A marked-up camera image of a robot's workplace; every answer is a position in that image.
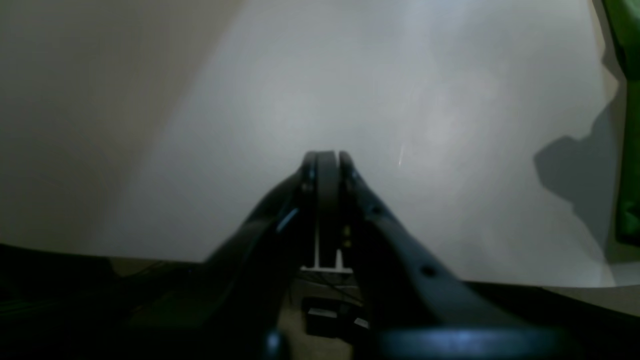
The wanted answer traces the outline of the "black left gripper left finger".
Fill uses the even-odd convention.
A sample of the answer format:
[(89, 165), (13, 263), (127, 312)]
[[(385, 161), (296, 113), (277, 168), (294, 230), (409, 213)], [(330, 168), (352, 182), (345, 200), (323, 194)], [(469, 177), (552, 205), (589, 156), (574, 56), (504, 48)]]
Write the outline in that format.
[(185, 285), (133, 319), (127, 360), (289, 360), (285, 293), (314, 257), (320, 197), (338, 202), (334, 152), (308, 152)]

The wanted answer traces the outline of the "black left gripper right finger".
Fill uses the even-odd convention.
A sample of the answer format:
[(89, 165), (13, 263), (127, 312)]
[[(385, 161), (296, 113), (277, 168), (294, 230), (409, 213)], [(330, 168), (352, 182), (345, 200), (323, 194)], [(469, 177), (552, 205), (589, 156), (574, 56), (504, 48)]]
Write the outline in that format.
[(355, 360), (580, 360), (562, 329), (491, 303), (414, 239), (340, 153), (343, 250), (363, 297), (369, 330)]

